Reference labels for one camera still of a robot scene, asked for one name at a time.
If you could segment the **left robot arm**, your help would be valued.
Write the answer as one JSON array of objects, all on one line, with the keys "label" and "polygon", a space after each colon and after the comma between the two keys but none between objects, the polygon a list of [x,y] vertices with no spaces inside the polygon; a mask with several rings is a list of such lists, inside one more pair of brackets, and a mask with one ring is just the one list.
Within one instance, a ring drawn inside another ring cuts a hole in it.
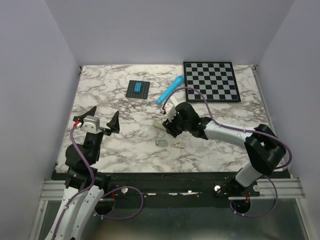
[{"label": "left robot arm", "polygon": [[120,131],[116,112],[105,127],[95,115],[94,106],[88,112],[73,118],[70,130],[71,145],[65,151],[68,166],[63,197],[47,240],[79,240],[100,198],[111,191],[110,177],[98,172],[93,165],[99,160],[104,136]]}]

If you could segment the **white staple box sleeve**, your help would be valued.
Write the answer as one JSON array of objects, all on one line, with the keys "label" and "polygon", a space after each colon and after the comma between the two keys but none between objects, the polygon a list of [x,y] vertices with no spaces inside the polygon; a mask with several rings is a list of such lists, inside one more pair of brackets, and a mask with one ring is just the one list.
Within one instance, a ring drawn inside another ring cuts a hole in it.
[{"label": "white staple box sleeve", "polygon": [[184,148],[184,143],[182,141],[178,141],[178,142],[173,143],[172,146],[175,147],[175,148],[183,149]]}]

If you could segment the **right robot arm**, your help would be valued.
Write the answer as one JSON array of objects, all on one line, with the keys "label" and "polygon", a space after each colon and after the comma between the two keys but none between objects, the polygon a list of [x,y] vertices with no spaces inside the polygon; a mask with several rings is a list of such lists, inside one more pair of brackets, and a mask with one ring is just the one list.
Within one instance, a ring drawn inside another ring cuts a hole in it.
[{"label": "right robot arm", "polygon": [[247,192],[249,185],[261,176],[272,174],[287,153],[285,146],[276,140],[272,130],[265,124],[247,129],[223,126],[209,117],[200,117],[187,102],[170,104],[160,112],[167,115],[162,125],[174,138],[182,132],[189,132],[195,138],[217,140],[246,150],[249,163],[228,184],[236,196]]}]

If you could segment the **cream plastic piece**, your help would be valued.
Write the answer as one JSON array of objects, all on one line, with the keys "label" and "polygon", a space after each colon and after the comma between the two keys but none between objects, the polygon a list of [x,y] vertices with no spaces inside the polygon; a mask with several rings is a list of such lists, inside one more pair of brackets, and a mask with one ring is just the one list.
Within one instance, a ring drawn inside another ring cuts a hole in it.
[{"label": "cream plastic piece", "polygon": [[152,126],[153,126],[156,130],[158,130],[158,131],[160,131],[160,132],[166,132],[166,131],[167,131],[166,128],[162,125],[161,122],[154,121],[154,122],[152,123]]}]

